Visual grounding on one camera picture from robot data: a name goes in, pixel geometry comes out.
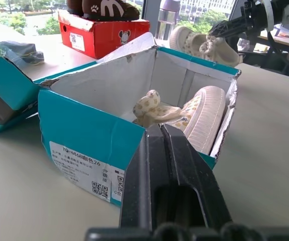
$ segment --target open shoe box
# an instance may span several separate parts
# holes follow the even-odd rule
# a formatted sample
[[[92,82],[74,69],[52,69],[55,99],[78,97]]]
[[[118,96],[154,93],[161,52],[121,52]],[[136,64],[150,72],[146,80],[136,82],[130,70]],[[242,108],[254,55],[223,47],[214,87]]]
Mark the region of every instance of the open shoe box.
[[[117,205],[124,171],[145,131],[131,122],[135,103],[150,89],[162,102],[179,107],[202,87],[224,89],[221,127],[209,156],[201,154],[213,168],[234,114],[240,75],[237,69],[157,47],[150,33],[97,62],[34,82],[3,58],[0,69],[9,76],[0,73],[0,102],[21,113],[9,115],[0,131],[3,124],[31,115],[34,108],[27,106],[38,95],[42,142],[51,160],[70,181]]]

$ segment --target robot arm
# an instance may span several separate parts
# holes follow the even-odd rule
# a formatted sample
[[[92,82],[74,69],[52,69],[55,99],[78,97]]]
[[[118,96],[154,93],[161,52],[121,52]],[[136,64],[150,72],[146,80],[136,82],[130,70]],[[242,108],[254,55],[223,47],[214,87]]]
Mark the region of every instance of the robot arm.
[[[289,23],[289,0],[247,0],[241,7],[242,16],[231,21],[222,21],[210,31],[211,36],[233,37],[241,33],[258,36],[260,31],[273,30],[275,24]]]

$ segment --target white sticker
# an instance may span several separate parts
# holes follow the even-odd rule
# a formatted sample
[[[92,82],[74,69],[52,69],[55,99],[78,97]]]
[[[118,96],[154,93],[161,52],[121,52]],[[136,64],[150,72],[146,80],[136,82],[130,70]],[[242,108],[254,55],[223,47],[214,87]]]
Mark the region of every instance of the white sticker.
[[[55,165],[67,179],[84,190],[110,202],[110,165],[54,142],[50,142],[50,148]]]
[[[72,48],[81,50],[83,52],[85,51],[82,35],[70,33],[70,42],[72,44]]]
[[[111,196],[113,199],[120,201],[122,199],[124,182],[124,170],[111,167]]]

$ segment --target white table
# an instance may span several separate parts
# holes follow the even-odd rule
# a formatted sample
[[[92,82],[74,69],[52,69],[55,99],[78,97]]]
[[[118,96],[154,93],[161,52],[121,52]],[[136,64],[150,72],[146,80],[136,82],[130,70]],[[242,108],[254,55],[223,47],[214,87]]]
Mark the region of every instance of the white table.
[[[235,222],[289,225],[289,77],[238,68],[237,111],[215,175]],[[30,77],[54,74],[40,71]],[[0,134],[0,240],[83,240],[89,227],[118,220],[119,208],[71,184],[49,161],[37,116]]]

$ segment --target cardboard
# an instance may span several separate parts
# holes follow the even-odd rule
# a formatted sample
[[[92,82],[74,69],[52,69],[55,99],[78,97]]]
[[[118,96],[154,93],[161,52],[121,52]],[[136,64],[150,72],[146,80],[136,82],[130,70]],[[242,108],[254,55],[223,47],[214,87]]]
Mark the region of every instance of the cardboard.
[[[92,58],[99,59],[149,32],[146,20],[132,22],[92,22],[67,11],[59,11],[63,44]]]
[[[36,81],[3,58],[0,69],[6,70],[0,71],[0,99],[11,110],[38,100],[43,145],[64,176],[116,205],[124,171],[145,131],[131,122],[135,103],[155,89],[162,102],[181,107],[202,87],[223,88],[227,108],[221,127],[210,155],[200,154],[213,168],[235,111],[240,75],[237,69],[158,47],[151,33],[96,62]],[[27,118],[30,110],[9,114],[0,131]]]

